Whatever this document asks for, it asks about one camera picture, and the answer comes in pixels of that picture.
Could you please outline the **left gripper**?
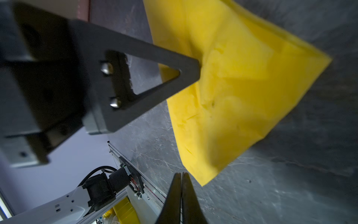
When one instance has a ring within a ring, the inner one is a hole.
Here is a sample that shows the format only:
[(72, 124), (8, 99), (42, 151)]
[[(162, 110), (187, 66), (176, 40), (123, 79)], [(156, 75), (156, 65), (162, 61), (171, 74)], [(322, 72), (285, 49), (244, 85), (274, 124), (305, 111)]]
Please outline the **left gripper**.
[(88, 18), (1, 1), (1, 152), (13, 168), (48, 164), (83, 126), (72, 21)]

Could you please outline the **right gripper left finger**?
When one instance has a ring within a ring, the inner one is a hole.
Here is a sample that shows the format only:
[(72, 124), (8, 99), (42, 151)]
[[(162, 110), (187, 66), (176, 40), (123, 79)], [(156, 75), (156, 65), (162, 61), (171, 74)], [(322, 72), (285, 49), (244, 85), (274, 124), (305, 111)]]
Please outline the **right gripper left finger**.
[(173, 177), (162, 211), (156, 224), (179, 224), (181, 216), (181, 173)]

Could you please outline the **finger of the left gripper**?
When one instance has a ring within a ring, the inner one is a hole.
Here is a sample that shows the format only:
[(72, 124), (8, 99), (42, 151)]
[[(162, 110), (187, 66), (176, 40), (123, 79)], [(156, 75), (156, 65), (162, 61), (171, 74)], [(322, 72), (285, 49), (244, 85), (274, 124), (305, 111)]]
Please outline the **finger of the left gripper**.
[(81, 20), (68, 25), (89, 134), (116, 132), (200, 78), (194, 58)]

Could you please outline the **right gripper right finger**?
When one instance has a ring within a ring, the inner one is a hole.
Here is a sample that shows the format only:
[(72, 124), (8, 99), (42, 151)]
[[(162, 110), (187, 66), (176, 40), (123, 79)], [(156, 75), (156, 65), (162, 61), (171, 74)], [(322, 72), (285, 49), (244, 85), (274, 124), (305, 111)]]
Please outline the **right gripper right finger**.
[(188, 173), (182, 173), (182, 222), (207, 224)]

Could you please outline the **yellow paper napkin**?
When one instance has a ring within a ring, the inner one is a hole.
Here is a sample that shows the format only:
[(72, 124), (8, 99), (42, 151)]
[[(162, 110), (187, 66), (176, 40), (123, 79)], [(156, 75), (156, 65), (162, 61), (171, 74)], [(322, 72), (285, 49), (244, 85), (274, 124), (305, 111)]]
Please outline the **yellow paper napkin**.
[(198, 59), (167, 100), (181, 161), (204, 186), (262, 140), (332, 59), (234, 1), (144, 1), (155, 45)]

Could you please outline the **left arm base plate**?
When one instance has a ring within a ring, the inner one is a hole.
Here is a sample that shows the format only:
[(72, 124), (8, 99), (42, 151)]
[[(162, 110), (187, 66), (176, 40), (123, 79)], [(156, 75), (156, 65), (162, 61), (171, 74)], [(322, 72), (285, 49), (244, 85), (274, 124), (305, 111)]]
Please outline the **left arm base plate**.
[(143, 194), (145, 193), (145, 186), (142, 180), (142, 175), (124, 157), (120, 156), (119, 161), (121, 168), (124, 168), (126, 170), (130, 178), (130, 189), (134, 192), (135, 196), (137, 196), (138, 198), (142, 198)]

